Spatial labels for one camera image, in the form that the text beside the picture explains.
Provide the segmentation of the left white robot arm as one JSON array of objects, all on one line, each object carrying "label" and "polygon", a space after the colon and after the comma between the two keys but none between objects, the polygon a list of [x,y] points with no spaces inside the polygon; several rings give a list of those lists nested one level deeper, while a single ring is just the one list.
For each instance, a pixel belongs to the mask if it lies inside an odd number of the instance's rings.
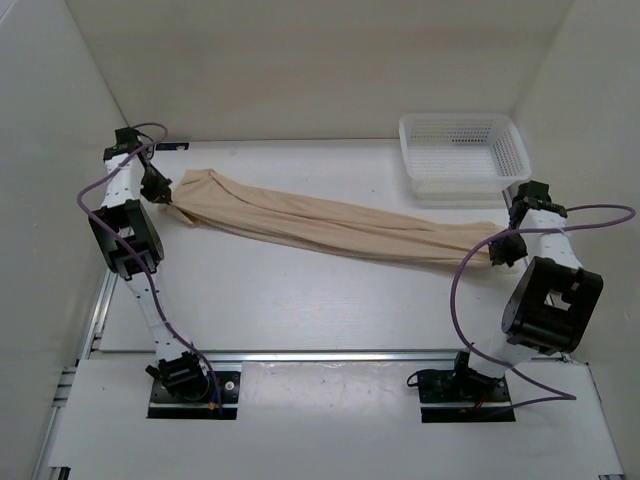
[{"label": "left white robot arm", "polygon": [[210,377],[186,339],[167,325],[158,311],[158,285],[148,281],[157,273],[164,249],[143,202],[171,201],[171,180],[151,164],[151,149],[136,139],[118,140],[104,151],[110,179],[89,223],[107,266],[131,291],[153,339],[156,360],[147,373],[169,394],[201,401],[211,391]]}]

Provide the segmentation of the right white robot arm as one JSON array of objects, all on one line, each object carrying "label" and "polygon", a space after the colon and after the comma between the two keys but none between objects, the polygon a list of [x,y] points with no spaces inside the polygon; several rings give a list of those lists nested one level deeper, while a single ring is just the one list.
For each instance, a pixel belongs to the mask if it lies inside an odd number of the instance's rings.
[{"label": "right white robot arm", "polygon": [[[470,400],[497,388],[505,373],[540,354],[571,353],[580,343],[604,281],[584,268],[566,233],[565,207],[525,196],[509,210],[509,228],[482,241],[456,270],[450,293],[454,330],[465,345],[449,374],[449,387]],[[492,265],[526,269],[502,314],[500,331],[475,347],[464,336],[456,311],[457,288],[467,263],[483,248]]]}]

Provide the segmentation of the beige trousers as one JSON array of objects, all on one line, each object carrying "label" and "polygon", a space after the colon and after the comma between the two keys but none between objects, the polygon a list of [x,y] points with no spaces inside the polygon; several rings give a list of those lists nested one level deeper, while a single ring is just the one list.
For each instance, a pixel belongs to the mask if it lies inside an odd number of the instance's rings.
[{"label": "beige trousers", "polygon": [[213,169],[189,170],[164,212],[192,227],[336,256],[457,265],[500,232],[491,222],[434,223],[360,205],[243,185]]}]

